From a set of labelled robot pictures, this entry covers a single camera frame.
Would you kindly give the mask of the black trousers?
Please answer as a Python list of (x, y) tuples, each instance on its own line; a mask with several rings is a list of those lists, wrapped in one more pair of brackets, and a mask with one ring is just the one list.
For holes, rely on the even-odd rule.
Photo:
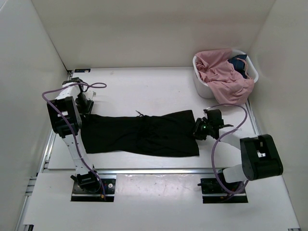
[(109, 117), (91, 115), (81, 138), (89, 154), (124, 151), (158, 157), (199, 156), (191, 110), (163, 116)]

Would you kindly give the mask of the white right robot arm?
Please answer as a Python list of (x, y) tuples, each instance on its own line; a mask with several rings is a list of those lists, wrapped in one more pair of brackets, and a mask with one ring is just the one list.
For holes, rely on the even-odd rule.
[[(209, 107), (204, 114), (205, 117), (197, 119), (193, 135), (197, 140), (205, 140), (208, 136), (216, 140), (211, 151), (211, 165), (219, 191), (235, 195), (243, 192), (249, 181), (282, 175), (283, 164), (271, 135), (245, 133), (241, 130), (242, 123), (236, 127), (225, 124), (219, 109)], [(215, 151), (220, 142), (237, 148), (241, 163), (219, 173)]]

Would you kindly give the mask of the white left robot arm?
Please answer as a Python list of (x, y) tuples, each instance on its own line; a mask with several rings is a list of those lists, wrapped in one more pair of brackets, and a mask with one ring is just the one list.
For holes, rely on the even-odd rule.
[(48, 100), (46, 93), (42, 94), (47, 103), (48, 113), (53, 131), (65, 142), (75, 165), (76, 174), (71, 179), (83, 190), (98, 193), (101, 181), (93, 163), (89, 160), (81, 138), (81, 128), (88, 121), (92, 112), (94, 93), (85, 95), (86, 83), (80, 78), (64, 81), (59, 95)]

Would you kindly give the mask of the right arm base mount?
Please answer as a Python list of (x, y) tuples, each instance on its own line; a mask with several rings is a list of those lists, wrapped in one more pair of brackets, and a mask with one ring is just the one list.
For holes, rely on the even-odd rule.
[(230, 194), (219, 185), (216, 178), (202, 178), (201, 188), (203, 204), (244, 204), (248, 203), (245, 190), (240, 194)]

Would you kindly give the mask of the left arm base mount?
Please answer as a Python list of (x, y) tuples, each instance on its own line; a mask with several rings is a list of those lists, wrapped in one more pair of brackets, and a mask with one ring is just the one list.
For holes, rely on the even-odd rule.
[(74, 181), (71, 201), (72, 202), (113, 202), (115, 198), (116, 178), (101, 178), (103, 182), (104, 192), (100, 186), (100, 183), (96, 183), (86, 189), (84, 186), (78, 185)]

